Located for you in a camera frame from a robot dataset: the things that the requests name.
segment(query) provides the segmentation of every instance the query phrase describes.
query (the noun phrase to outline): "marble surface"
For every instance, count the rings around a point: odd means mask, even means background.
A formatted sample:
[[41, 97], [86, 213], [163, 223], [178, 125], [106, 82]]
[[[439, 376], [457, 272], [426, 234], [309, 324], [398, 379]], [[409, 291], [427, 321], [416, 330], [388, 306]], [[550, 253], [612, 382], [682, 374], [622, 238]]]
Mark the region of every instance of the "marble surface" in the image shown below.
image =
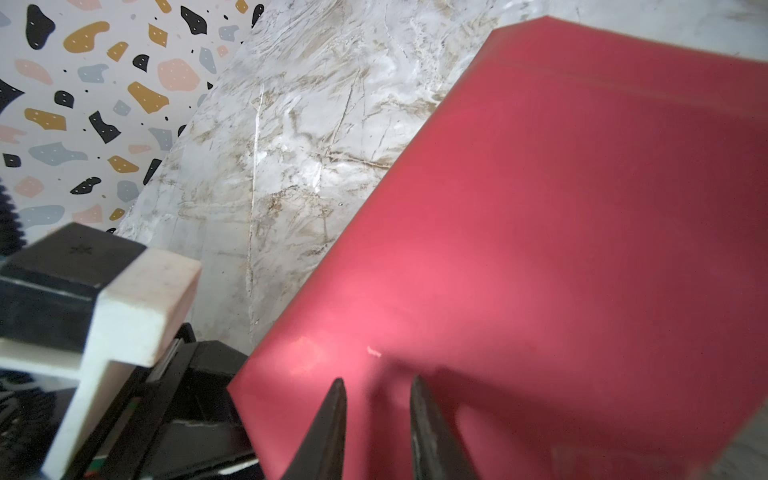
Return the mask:
[[759, 0], [267, 3], [118, 234], [201, 260], [198, 338], [249, 353], [490, 31], [547, 14], [768, 60]]

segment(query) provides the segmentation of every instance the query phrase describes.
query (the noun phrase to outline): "white scratch mark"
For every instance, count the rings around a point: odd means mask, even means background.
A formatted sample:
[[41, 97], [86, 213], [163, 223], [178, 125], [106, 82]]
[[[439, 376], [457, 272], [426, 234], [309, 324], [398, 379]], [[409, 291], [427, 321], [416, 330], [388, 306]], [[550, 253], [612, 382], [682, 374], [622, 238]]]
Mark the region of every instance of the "white scratch mark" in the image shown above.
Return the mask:
[[250, 213], [248, 214], [248, 253], [246, 255], [246, 276], [245, 276], [245, 292], [248, 297], [248, 318], [250, 319], [250, 325], [248, 326], [248, 336], [253, 341], [253, 328], [256, 326], [253, 321], [253, 301], [251, 294], [253, 293], [253, 264], [251, 263], [251, 245], [253, 243], [253, 212], [256, 209], [256, 166], [259, 164], [259, 122], [261, 118], [261, 105], [264, 101], [264, 85], [261, 85], [261, 93], [259, 94], [259, 106], [256, 108], [256, 120], [254, 121], [255, 129], [253, 132], [253, 168], [251, 170], [251, 185], [250, 185]]
[[368, 345], [366, 347], [366, 350], [368, 351], [368, 353], [370, 353], [371, 355], [375, 356], [377, 359], [382, 358], [382, 353], [381, 352], [376, 352], [374, 349], [371, 348], [370, 345]]

